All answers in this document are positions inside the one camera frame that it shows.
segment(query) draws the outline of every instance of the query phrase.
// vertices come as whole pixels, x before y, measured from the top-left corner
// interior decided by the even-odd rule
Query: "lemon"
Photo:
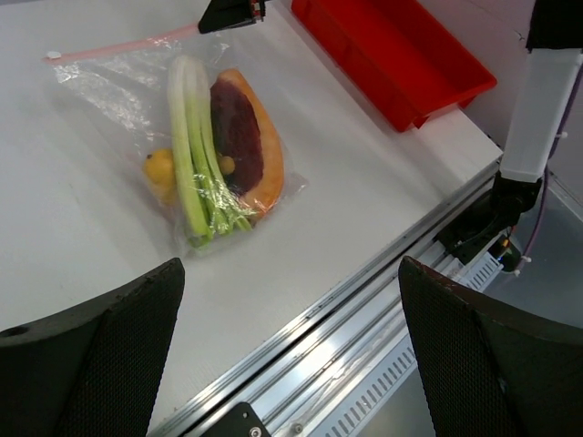
[[[176,175],[172,150],[160,148],[148,155],[142,171],[154,196],[164,205],[173,205],[176,201]]]

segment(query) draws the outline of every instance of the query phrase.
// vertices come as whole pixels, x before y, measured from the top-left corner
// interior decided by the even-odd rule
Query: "pumpkin slice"
[[[219,74],[210,89],[212,130],[217,153],[230,157],[234,170],[225,176],[240,203],[262,218],[283,188],[280,136],[265,108],[237,69]]]

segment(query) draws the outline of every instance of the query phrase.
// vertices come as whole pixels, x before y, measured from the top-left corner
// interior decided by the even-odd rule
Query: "gray floor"
[[[525,244],[537,211],[517,229]],[[552,192],[542,228],[519,279],[501,274],[486,294],[547,319],[583,328],[583,223]],[[362,437],[433,437],[435,432],[419,372],[399,388],[360,433]]]

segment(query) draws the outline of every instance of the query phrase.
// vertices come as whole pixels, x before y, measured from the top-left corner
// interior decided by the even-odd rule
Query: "white wall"
[[[504,145],[522,83],[526,38],[535,0],[418,0],[496,76],[498,86],[480,96],[466,113]],[[550,167],[583,198],[583,90]]]

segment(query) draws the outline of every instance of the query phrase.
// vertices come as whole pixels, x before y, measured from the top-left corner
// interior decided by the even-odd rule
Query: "clear plastic bag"
[[[58,84],[148,185],[181,252],[255,228],[305,186],[229,41],[187,26],[88,52],[48,54]]]

